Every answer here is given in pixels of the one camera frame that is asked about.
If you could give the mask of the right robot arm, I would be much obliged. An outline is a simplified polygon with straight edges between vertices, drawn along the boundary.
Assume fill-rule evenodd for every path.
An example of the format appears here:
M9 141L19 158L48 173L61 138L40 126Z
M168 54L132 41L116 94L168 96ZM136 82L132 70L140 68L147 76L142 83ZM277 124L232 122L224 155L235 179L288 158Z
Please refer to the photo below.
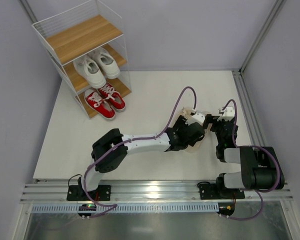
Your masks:
M216 178L211 189L221 198L242 197L240 190L244 189L267 193L284 187L285 177L273 147L235 146L233 140L237 138L238 126L233 119L207 114L203 128L208 127L217 138L217 159L240 166L240 171L221 173Z

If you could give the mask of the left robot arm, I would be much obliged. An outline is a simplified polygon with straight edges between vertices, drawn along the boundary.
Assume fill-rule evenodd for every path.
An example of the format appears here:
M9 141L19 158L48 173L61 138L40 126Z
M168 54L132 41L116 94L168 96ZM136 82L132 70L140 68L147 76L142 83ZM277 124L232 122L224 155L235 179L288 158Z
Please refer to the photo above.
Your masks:
M193 147L205 136L198 122L174 124L161 133L128 135L114 128L92 145L91 163L80 178L79 186L89 200L90 192L97 190L104 174L116 170L125 157L146 152L178 152Z

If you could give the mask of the beige sneaker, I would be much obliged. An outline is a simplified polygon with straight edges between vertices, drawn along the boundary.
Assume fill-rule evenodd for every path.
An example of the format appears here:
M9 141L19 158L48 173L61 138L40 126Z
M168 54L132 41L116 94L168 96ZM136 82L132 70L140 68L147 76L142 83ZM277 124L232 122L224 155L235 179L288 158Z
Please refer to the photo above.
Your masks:
M195 121L193 116L195 115L196 110L191 107L183 107L173 118L171 129L177 131L179 129L184 129L188 127L193 127Z
M203 111L202 113L204 113L204 115L206 116L209 112L208 111ZM200 147L200 145L202 144L203 139L197 141L194 146L189 145L185 150L189 153L194 153L195 151L197 151Z

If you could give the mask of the red canvas sneaker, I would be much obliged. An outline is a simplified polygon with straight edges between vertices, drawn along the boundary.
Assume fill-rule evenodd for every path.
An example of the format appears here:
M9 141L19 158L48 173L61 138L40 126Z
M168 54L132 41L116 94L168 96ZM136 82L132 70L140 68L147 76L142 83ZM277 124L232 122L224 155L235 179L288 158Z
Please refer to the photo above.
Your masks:
M97 91L106 101L114 107L117 112L123 112L126 108L126 103L124 102L121 94L116 91L116 89L110 84L106 83L103 87L98 88Z
M104 119L111 121L115 118L114 109L96 90L87 89L84 92L84 100L91 109L98 112Z

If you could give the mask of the white sneaker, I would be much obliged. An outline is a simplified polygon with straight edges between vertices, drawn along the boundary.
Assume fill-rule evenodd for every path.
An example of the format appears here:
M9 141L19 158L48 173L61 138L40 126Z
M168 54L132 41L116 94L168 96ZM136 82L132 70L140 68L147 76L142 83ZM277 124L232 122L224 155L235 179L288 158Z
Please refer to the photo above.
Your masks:
M108 79L115 79L120 75L117 62L105 48L99 47L88 53L88 56L98 64Z
M106 78L102 74L97 63L87 54L73 61L76 72L82 76L91 87L99 89L106 84Z

